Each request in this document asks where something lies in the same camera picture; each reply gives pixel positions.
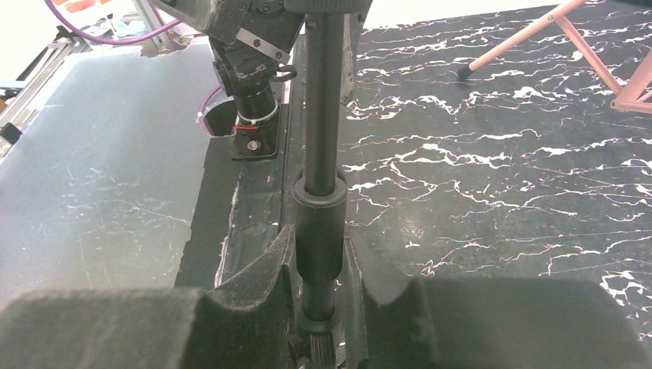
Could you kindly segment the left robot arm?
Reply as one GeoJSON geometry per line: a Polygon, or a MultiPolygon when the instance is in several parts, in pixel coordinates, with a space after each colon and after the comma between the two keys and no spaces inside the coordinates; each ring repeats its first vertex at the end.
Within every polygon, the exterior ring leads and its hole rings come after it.
{"type": "Polygon", "coordinates": [[[344,17],[340,100],[354,95],[357,46],[369,1],[156,1],[155,6],[209,37],[214,68],[245,124],[276,113],[272,82],[291,75],[289,53],[306,14],[344,17]]]}

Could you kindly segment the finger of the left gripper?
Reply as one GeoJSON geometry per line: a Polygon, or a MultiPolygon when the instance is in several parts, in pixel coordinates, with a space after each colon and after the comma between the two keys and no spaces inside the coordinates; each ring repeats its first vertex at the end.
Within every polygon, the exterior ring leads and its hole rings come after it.
{"type": "Polygon", "coordinates": [[[358,42],[364,26],[364,13],[344,17],[340,103],[347,105],[354,96],[358,42]]]}

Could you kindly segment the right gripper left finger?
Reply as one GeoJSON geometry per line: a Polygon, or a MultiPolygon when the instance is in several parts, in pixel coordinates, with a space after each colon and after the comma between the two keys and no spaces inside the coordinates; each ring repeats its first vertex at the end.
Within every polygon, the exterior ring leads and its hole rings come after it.
{"type": "Polygon", "coordinates": [[[44,290],[1,314],[3,368],[286,368],[294,229],[211,291],[44,290]]]}

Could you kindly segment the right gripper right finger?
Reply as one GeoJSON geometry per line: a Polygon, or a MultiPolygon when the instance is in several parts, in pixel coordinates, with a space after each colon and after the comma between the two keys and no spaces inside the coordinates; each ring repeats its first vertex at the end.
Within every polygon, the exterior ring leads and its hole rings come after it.
{"type": "Polygon", "coordinates": [[[350,368],[649,368],[616,301],[589,281],[408,276],[344,242],[350,368]]]}

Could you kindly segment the black tripod mic stand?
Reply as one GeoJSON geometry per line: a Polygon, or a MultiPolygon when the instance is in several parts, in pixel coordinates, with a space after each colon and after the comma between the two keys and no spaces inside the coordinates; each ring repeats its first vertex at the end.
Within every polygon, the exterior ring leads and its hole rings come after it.
{"type": "Polygon", "coordinates": [[[305,23],[304,170],[292,190],[296,267],[301,277],[297,331],[312,368],[336,368],[341,318],[335,282],[342,270],[348,190],[338,167],[341,90],[353,86],[343,72],[354,64],[369,1],[289,1],[305,23]]]}

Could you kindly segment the pink music stand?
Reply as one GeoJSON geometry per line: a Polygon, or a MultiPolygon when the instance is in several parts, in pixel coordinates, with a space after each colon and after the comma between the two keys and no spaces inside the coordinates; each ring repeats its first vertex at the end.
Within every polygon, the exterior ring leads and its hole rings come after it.
{"type": "Polygon", "coordinates": [[[651,113],[651,3],[562,1],[514,34],[469,58],[457,71],[466,82],[483,68],[516,70],[535,62],[580,75],[615,111],[651,113]]]}

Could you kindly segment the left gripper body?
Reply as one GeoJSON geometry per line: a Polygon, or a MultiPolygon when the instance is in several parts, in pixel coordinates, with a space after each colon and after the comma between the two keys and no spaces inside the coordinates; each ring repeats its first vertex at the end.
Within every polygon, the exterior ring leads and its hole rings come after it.
{"type": "Polygon", "coordinates": [[[153,1],[163,12],[223,45],[247,45],[286,65],[304,16],[283,1],[153,1]]]}

